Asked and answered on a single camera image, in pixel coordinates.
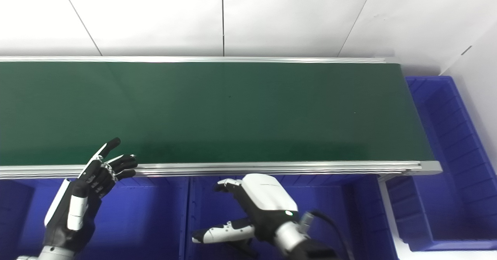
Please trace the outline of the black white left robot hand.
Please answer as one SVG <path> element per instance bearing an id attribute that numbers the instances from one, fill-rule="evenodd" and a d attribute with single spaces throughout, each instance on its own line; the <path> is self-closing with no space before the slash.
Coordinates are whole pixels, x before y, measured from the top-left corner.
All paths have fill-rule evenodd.
<path id="1" fill-rule="evenodd" d="M 74 257 L 94 235 L 102 199 L 117 182 L 136 175 L 135 155 L 122 154 L 105 161 L 120 138 L 105 143 L 76 179 L 64 179 L 44 219 L 43 249 Z"/>

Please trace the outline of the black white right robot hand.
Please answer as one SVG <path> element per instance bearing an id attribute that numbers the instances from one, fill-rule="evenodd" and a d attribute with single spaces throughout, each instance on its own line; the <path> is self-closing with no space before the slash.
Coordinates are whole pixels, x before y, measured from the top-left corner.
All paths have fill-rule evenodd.
<path id="1" fill-rule="evenodd" d="M 275 177 L 250 173 L 242 179 L 219 180 L 213 190 L 233 195 L 247 216 L 194 230 L 192 242 L 229 243 L 250 254 L 252 250 L 247 243 L 256 238 L 277 247 L 283 255 L 289 255 L 307 239 L 299 230 L 296 202 Z"/>

